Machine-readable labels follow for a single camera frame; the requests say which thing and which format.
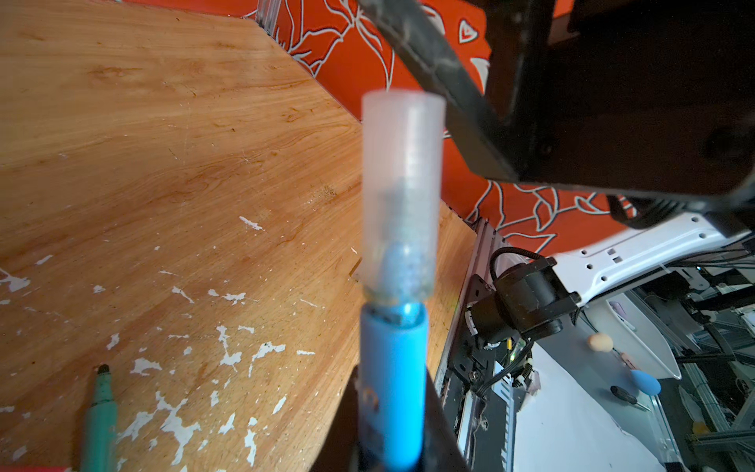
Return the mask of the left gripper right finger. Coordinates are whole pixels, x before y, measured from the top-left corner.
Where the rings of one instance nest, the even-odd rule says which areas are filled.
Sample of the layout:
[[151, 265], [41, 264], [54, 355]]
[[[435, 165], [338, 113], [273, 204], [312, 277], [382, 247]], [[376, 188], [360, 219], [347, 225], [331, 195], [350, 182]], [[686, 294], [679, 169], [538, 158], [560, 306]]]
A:
[[425, 419], [420, 470], [467, 472], [469, 470], [440, 403], [430, 372], [426, 371]]

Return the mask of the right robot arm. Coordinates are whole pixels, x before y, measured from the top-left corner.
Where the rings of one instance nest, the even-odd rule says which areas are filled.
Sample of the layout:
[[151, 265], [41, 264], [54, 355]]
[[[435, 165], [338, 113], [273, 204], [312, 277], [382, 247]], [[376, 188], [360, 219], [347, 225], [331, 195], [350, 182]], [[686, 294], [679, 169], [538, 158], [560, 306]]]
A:
[[750, 1], [485, 1], [485, 88], [416, 1], [361, 9], [420, 84], [363, 99], [363, 283], [370, 300], [433, 292], [442, 137], [491, 181], [608, 195], [613, 240], [556, 256], [585, 303], [731, 239], [708, 214], [754, 204]]

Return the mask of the clear pen cap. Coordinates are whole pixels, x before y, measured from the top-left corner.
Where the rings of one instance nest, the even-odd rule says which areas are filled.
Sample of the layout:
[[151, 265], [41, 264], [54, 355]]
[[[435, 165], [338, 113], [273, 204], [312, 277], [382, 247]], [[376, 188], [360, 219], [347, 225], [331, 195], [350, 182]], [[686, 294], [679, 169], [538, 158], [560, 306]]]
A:
[[363, 97], [360, 280], [383, 306], [434, 292], [446, 101], [412, 90]]

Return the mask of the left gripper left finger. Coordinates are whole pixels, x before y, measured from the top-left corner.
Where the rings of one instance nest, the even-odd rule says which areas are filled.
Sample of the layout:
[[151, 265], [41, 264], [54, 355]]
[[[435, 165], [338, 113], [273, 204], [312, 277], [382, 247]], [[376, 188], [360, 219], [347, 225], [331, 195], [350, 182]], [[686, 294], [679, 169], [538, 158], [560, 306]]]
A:
[[334, 419], [311, 472], [356, 472], [359, 470], [358, 379], [359, 368], [352, 370]]

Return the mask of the green marker pen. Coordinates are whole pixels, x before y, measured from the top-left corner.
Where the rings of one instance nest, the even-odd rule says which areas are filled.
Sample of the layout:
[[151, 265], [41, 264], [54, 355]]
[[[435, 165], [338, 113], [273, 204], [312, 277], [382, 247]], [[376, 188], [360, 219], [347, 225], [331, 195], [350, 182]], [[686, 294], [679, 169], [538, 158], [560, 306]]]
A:
[[92, 401], [85, 417], [80, 470], [111, 472], [117, 469], [118, 407], [112, 391], [109, 366], [100, 365], [94, 378]]

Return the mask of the blue marker pen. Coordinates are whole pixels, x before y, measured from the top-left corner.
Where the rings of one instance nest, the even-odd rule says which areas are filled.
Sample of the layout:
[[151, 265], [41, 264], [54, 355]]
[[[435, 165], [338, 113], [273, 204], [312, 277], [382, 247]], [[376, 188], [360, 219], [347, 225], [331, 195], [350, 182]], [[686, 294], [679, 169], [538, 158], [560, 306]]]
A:
[[360, 314], [358, 440], [370, 467], [412, 471], [424, 437], [429, 316], [422, 303]]

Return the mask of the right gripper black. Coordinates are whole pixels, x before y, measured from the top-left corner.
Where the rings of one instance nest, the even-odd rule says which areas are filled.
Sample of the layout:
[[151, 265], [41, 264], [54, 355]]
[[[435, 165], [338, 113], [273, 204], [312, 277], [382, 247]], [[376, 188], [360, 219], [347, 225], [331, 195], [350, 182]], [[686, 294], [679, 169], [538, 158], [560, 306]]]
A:
[[362, 9], [486, 179], [692, 204], [754, 197], [750, 1], [485, 1], [478, 88], [416, 1]]

